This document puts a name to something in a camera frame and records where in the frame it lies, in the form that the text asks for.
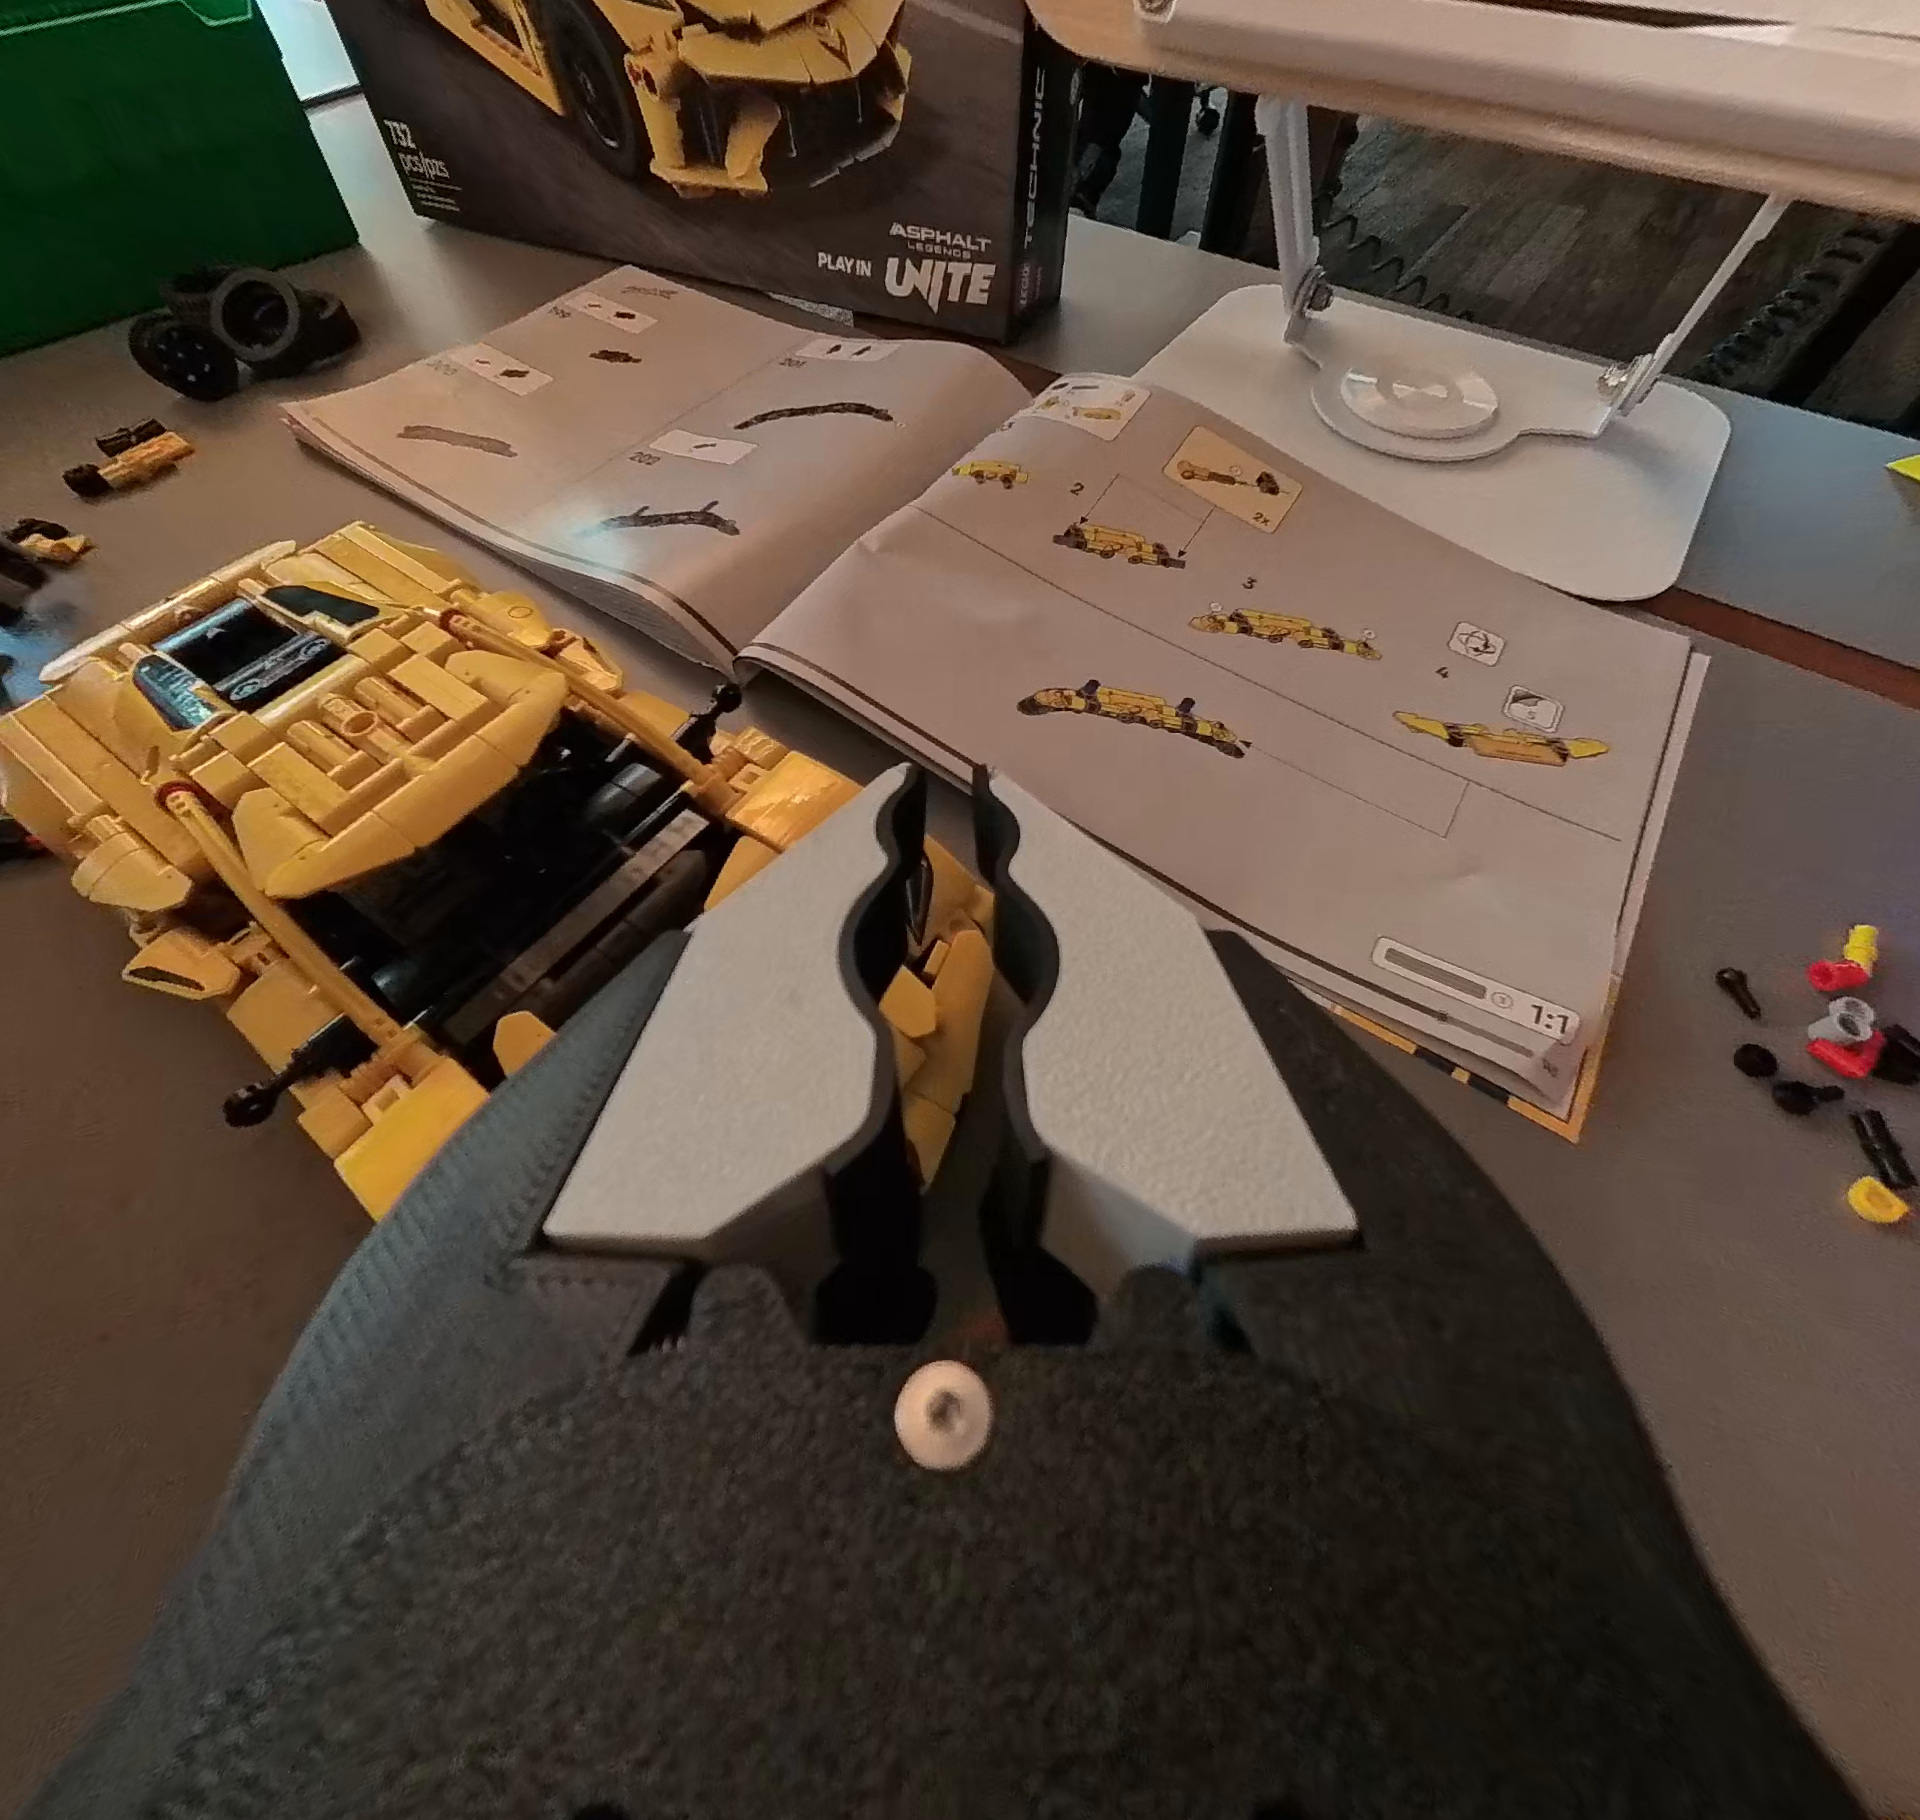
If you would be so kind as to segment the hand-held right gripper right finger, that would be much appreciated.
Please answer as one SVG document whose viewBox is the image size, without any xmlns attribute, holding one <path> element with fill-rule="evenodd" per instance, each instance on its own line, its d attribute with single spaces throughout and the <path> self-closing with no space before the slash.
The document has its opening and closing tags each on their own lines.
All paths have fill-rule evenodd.
<svg viewBox="0 0 1920 1820">
<path fill-rule="evenodd" d="M 1358 1219 L 1220 936 L 1021 785 L 973 770 L 995 894 L 980 1242 L 1017 1345 L 1081 1345 L 1138 1270 L 1336 1251 Z"/>
</svg>

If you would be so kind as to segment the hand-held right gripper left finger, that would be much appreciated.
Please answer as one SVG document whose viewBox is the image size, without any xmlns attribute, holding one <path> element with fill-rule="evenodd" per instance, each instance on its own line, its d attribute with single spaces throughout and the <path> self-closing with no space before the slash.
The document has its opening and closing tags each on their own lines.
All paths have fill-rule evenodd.
<svg viewBox="0 0 1920 1820">
<path fill-rule="evenodd" d="M 899 763 L 688 930 L 541 1234 L 753 1265 L 827 1345 L 908 1345 L 936 1287 L 881 999 L 908 959 L 925 773 Z"/>
</svg>

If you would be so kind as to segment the yellow brick car model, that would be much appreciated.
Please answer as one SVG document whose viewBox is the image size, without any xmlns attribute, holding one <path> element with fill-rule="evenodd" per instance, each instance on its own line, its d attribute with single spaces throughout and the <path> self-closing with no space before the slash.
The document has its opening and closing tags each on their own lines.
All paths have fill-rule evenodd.
<svg viewBox="0 0 1920 1820">
<path fill-rule="evenodd" d="M 58 857 L 124 980 L 218 1010 L 374 1224 L 657 943 L 855 802 L 753 723 L 356 523 L 232 561 L 5 714 L 5 850 Z"/>
</svg>

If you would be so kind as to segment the grey desk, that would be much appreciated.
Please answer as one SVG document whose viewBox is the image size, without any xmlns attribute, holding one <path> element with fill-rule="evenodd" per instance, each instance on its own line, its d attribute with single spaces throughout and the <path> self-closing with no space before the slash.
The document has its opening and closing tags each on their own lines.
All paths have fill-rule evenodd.
<svg viewBox="0 0 1920 1820">
<path fill-rule="evenodd" d="M 1720 1070 L 1714 968 L 1883 921 L 1916 714 L 1712 649 L 1578 1146 L 1424 1088 L 1155 876 L 1358 1219 L 908 1345 L 541 1224 L 688 931 L 370 1224 L 257 1056 L 5 873 L 7 1816 L 1859 1816 L 1916 1749 L 1916 1236 Z"/>
</svg>

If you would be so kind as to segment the open instruction booklet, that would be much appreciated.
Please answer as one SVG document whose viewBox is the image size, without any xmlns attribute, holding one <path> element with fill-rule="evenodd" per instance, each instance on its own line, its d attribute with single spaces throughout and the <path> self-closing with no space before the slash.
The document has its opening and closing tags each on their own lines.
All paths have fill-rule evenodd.
<svg viewBox="0 0 1920 1820">
<path fill-rule="evenodd" d="M 617 268 L 288 400 L 662 646 L 1017 781 L 1312 997 L 1586 1124 L 1708 658 L 1129 376 Z"/>
</svg>

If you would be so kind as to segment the cluster of small coloured pieces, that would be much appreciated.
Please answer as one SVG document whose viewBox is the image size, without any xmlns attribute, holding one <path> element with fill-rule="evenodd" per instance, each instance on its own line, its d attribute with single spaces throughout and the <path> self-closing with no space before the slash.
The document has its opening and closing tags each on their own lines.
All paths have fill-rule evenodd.
<svg viewBox="0 0 1920 1820">
<path fill-rule="evenodd" d="M 1792 1033 L 1792 1053 L 1742 1041 L 1730 1063 L 1789 1119 L 1842 1119 L 1859 1159 L 1842 1206 L 1867 1227 L 1916 1234 L 1916 1126 L 1893 1124 L 1886 1105 L 1904 1095 L 1916 1102 L 1918 1042 L 1916 1029 L 1881 1004 L 1883 965 L 1883 930 L 1851 922 L 1803 968 L 1810 1008 Z"/>
</svg>

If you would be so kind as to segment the wooden document stand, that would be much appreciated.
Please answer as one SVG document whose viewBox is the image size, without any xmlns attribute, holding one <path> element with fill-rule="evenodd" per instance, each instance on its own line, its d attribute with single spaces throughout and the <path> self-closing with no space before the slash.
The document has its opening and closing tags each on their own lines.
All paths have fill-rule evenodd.
<svg viewBox="0 0 1920 1820">
<path fill-rule="evenodd" d="M 1024 0 L 1071 55 L 1255 98 L 1277 282 L 1142 370 L 1485 561 L 1607 605 L 1680 576 L 1730 440 L 1666 378 L 1803 199 L 1916 218 L 1918 36 L 1561 0 Z M 1309 221 L 1309 107 L 1754 191 L 1661 344 L 1601 365 L 1337 297 Z"/>
</svg>

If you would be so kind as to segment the pile of small black yellow pieces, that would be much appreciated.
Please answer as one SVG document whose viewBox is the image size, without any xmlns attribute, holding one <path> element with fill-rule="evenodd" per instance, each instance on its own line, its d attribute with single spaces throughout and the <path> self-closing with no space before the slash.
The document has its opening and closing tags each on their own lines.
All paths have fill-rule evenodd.
<svg viewBox="0 0 1920 1820">
<path fill-rule="evenodd" d="M 124 426 L 96 440 L 99 460 L 63 471 L 63 487 L 80 501 L 95 505 L 174 471 L 196 452 L 191 440 L 159 419 Z M 20 517 L 2 530 L 2 621 L 15 622 L 49 582 L 52 569 L 81 561 L 93 541 L 69 524 Z"/>
</svg>

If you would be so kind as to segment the car set box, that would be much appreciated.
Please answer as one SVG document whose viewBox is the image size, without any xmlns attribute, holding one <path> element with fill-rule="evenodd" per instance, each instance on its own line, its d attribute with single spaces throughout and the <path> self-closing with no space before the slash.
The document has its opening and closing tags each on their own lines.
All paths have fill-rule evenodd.
<svg viewBox="0 0 1920 1820">
<path fill-rule="evenodd" d="M 1023 0 L 324 0 L 413 210 L 1011 344 L 1078 67 Z"/>
</svg>

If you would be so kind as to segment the green plastic bin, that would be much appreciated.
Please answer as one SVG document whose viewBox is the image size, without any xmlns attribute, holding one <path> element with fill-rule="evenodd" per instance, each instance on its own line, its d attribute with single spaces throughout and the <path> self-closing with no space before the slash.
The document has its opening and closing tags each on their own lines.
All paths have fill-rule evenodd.
<svg viewBox="0 0 1920 1820">
<path fill-rule="evenodd" d="M 256 0 L 2 0 L 2 351 L 356 225 Z"/>
</svg>

